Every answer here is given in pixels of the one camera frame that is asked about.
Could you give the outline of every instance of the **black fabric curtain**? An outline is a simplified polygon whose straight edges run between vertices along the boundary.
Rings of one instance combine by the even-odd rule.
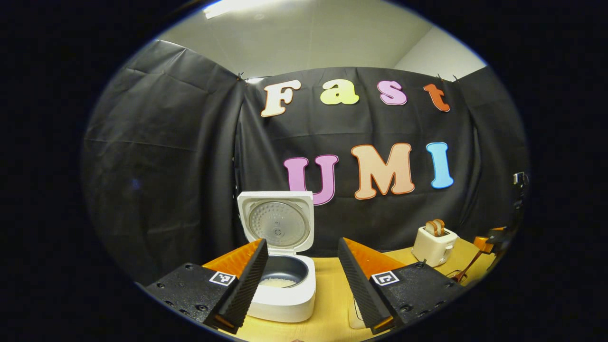
[[[349,80],[352,105],[326,105],[322,85]],[[264,87],[299,80],[286,111],[261,117]],[[407,96],[386,105],[378,82]],[[423,89],[444,92],[449,112]],[[433,188],[426,145],[448,145],[452,186]],[[415,189],[358,200],[359,166],[351,154],[369,144],[386,162],[407,143]],[[108,84],[83,141],[83,188],[98,235],[117,263],[149,284],[184,262],[204,263],[246,243],[238,218],[241,191],[290,190],[289,158],[306,158],[307,190],[322,188],[315,158],[335,155],[335,193],[315,206],[309,256],[335,256],[349,237],[377,250],[412,246],[416,230],[441,218],[472,240],[507,225],[513,173],[527,171],[523,128],[508,93],[489,68],[458,82],[378,68],[327,68],[247,84],[220,65],[166,41],[154,41]]]

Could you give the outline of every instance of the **wooden table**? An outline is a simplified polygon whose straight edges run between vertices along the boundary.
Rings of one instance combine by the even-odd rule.
[[[385,254],[409,265],[418,261],[412,255],[411,249],[410,247]],[[462,270],[478,251],[473,244],[458,239],[447,262],[435,269],[445,275],[454,270]],[[468,277],[462,285],[467,286],[482,278],[494,258],[494,254],[482,254],[467,271]],[[374,336],[370,329],[353,329],[348,323],[348,307],[353,302],[353,294],[338,258],[312,259],[317,273],[317,293],[313,315],[308,320],[301,323],[280,323],[247,316],[237,334],[225,333],[226,337],[237,337],[251,342],[351,342]]]

